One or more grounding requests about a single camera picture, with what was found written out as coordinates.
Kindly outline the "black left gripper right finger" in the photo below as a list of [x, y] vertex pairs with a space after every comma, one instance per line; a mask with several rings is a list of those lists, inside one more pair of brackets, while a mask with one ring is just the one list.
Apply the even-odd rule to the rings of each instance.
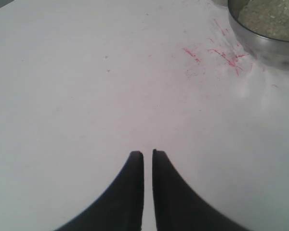
[[152, 153], [152, 190], [158, 231], [245, 231], [205, 202], [164, 151]]

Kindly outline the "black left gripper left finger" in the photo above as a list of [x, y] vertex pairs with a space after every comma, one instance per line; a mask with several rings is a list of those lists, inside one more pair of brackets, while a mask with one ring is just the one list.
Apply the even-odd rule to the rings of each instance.
[[144, 157], [130, 153], [109, 187], [59, 231], [140, 231], [144, 208]]

